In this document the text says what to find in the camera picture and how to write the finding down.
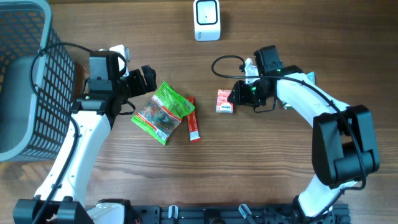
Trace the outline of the orange red small box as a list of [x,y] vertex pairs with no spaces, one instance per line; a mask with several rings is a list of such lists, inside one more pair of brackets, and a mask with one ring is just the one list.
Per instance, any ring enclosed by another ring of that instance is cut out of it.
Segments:
[[231,90],[218,90],[216,100],[217,113],[233,113],[233,104],[228,101]]

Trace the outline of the green snack bag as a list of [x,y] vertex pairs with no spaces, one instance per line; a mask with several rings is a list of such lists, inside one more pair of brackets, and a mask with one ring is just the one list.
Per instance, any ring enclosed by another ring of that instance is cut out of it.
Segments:
[[163,81],[148,104],[131,121],[166,145],[169,136],[195,106]]

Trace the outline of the light blue wet wipes pack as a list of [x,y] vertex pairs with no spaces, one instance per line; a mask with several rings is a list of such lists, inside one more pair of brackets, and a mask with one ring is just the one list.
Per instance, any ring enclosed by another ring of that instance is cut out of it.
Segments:
[[308,73],[307,78],[312,84],[316,84],[315,72]]

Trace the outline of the red stick packet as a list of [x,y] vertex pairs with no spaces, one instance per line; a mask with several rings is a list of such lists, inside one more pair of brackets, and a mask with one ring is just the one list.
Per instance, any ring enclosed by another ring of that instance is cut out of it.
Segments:
[[188,130],[190,135],[190,142],[197,142],[201,140],[198,131],[198,121],[195,109],[187,116]]

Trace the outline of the green white gum box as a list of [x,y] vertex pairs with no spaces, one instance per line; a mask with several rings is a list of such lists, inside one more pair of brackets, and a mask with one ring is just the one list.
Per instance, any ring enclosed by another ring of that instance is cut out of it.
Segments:
[[291,106],[290,104],[286,103],[286,102],[283,102],[283,103],[282,103],[282,106],[283,106],[283,108],[284,108],[285,110],[287,110],[287,109],[292,109],[292,106]]

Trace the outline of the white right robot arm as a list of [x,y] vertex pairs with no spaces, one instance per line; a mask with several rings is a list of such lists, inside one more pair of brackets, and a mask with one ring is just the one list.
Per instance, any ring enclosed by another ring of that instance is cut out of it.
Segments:
[[349,190],[362,190],[380,158],[370,110],[350,106],[317,87],[298,66],[285,66],[276,46],[263,47],[243,60],[228,101],[257,109],[268,98],[290,105],[312,127],[315,175],[295,198],[293,222],[324,219]]

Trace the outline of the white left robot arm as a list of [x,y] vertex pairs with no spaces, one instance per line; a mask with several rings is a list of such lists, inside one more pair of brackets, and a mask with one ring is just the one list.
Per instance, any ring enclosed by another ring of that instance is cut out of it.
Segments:
[[20,199],[13,211],[15,223],[134,223],[129,200],[103,199],[85,209],[90,175],[104,140],[121,107],[129,99],[155,91],[156,72],[145,65],[128,71],[120,67],[123,54],[110,50],[90,53],[90,77],[66,111],[70,124],[60,151],[34,198]]

